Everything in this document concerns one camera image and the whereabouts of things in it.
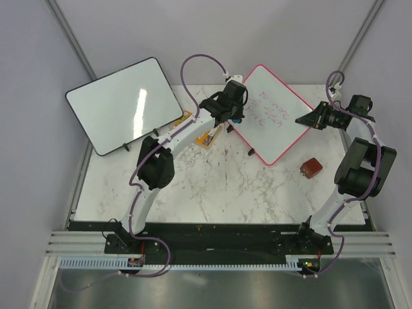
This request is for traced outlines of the pink framed whiteboard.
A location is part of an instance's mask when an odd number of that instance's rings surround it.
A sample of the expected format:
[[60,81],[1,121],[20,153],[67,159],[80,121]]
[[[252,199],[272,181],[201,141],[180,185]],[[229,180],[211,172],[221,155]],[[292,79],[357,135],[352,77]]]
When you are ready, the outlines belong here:
[[229,124],[265,164],[273,165],[310,129],[295,120],[314,109],[262,64],[243,84],[248,90],[244,117]]

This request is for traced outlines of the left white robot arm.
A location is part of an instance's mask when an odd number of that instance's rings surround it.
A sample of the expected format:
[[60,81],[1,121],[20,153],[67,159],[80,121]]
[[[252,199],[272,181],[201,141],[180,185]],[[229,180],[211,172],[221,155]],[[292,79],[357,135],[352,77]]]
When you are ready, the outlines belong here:
[[119,229],[108,235],[105,253],[132,254],[139,250],[142,241],[161,242],[158,238],[143,236],[142,231],[158,193],[174,178],[175,157],[201,134],[228,120],[241,120],[247,99],[246,86],[230,78],[222,91],[197,104],[196,113],[170,132],[143,140],[136,169],[129,179],[136,193],[126,215],[118,223]]

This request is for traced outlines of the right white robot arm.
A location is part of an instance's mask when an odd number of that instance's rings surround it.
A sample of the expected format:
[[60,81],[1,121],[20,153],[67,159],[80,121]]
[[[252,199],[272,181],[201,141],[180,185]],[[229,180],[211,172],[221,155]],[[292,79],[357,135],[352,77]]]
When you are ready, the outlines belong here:
[[345,109],[322,101],[312,112],[295,120],[319,130],[341,129],[351,140],[335,173],[336,187],[331,196],[299,226],[294,243],[302,253],[310,253],[316,247],[322,252],[329,251],[334,228],[354,203],[377,196],[383,188],[397,151],[377,136],[375,119],[369,114],[372,107],[369,97],[354,95]]

